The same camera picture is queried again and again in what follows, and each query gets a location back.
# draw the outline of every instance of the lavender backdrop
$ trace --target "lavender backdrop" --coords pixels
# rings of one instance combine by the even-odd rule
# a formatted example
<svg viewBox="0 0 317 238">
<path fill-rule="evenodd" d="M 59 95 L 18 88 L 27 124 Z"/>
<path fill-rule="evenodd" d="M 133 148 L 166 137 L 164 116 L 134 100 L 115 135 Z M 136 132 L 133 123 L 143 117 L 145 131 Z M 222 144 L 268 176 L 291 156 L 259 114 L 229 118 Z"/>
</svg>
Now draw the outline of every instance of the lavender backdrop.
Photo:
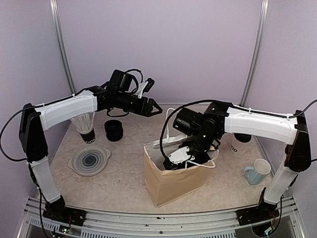
<svg viewBox="0 0 317 238">
<path fill-rule="evenodd" d="M 247 106 L 294 113 L 317 98 L 317 2 L 270 1 L 259 64 Z M 312 157 L 317 158 L 317 105 L 306 113 Z M 277 169 L 284 145 L 260 140 Z M 317 233 L 317 162 L 301 173 L 289 194 L 294 195 L 308 237 Z"/>
<path fill-rule="evenodd" d="M 261 0 L 68 0 L 58 8 L 77 89 L 136 67 L 156 80 L 148 96 L 160 103 L 240 102 Z"/>
<path fill-rule="evenodd" d="M 0 127 L 26 103 L 38 104 L 69 94 L 59 57 L 48 1 L 0 0 Z M 18 140 L 20 117 L 6 129 L 2 144 L 24 158 Z M 52 128 L 47 141 L 54 154 L 67 124 Z M 0 154 L 0 237 L 14 236 L 28 196 L 35 194 L 25 162 Z"/>
</svg>

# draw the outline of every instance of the vertical metal post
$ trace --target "vertical metal post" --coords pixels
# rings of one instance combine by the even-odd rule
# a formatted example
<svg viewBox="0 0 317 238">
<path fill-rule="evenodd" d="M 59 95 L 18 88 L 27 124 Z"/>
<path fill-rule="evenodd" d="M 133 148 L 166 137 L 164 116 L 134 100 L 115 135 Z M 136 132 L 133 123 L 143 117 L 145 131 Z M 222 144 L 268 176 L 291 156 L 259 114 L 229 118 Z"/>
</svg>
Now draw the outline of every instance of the vertical metal post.
<svg viewBox="0 0 317 238">
<path fill-rule="evenodd" d="M 258 58 L 259 58 L 259 54 L 260 54 L 260 48 L 261 48 L 261 44 L 262 44 L 262 38 L 263 38 L 263 34 L 264 34 L 267 8 L 268 8 L 268 0 L 262 0 L 256 44 L 255 44 L 253 55 L 252 55 L 252 61 L 251 61 L 251 65 L 250 65 L 250 69 L 249 69 L 249 73 L 248 73 L 248 80 L 247 80 L 247 83 L 246 83 L 246 86 L 245 86 L 245 89 L 243 92 L 243 96 L 242 96 L 242 99 L 240 102 L 240 105 L 242 107 L 244 107 L 246 102 L 247 102 L 247 99 L 248 99 L 248 96 L 249 96 L 249 93 L 251 90 L 253 78 L 254 78 L 254 73 L 255 73 L 255 70 L 257 67 Z"/>
<path fill-rule="evenodd" d="M 71 76 L 69 63 L 68 63 L 67 55 L 66 55 L 66 51 L 65 51 L 63 34 L 61 31 L 60 20 L 59 20 L 59 15 L 58 15 L 57 0 L 50 0 L 50 5 L 51 5 L 53 23 L 54 23 L 54 27 L 55 27 L 55 32 L 56 32 L 56 36 L 57 36 L 59 51 L 60 51 L 60 55 L 62 58 L 62 63 L 63 63 L 65 75 L 66 75 L 67 84 L 68 84 L 70 92 L 73 94 L 73 93 L 76 93 L 77 91 L 75 88 L 73 78 Z"/>
</svg>

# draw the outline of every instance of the countertop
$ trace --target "countertop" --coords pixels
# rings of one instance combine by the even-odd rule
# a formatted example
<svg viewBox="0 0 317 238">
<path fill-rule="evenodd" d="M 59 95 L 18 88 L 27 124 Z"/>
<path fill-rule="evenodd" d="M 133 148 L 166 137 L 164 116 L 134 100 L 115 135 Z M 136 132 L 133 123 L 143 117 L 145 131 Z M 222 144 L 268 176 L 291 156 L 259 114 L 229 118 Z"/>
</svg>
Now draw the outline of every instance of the countertop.
<svg viewBox="0 0 317 238">
<path fill-rule="evenodd" d="M 71 124 L 51 164 L 54 182 L 66 204 L 103 211 L 157 214 L 214 211 L 256 204 L 263 188 L 271 181 L 267 176 L 260 185 L 250 186 L 243 176 L 244 168 L 261 158 L 256 142 L 252 139 L 243 153 L 235 154 L 230 150 L 232 135 L 225 134 L 221 139 L 216 167 L 211 169 L 205 185 L 162 207 L 154 206 L 144 182 L 143 146 L 159 139 L 169 107 L 163 106 L 163 114 L 151 118 L 134 114 L 119 118 L 124 135 L 118 142 L 110 142 L 106 138 L 104 122 L 110 118 L 105 112 L 96 113 L 96 141 L 92 145 L 109 149 L 111 156 L 105 169 L 93 177 L 82 177 L 67 166 L 79 149 L 89 147 Z M 203 112 L 207 106 L 190 108 Z M 179 134 L 170 126 L 170 135 Z"/>
</svg>

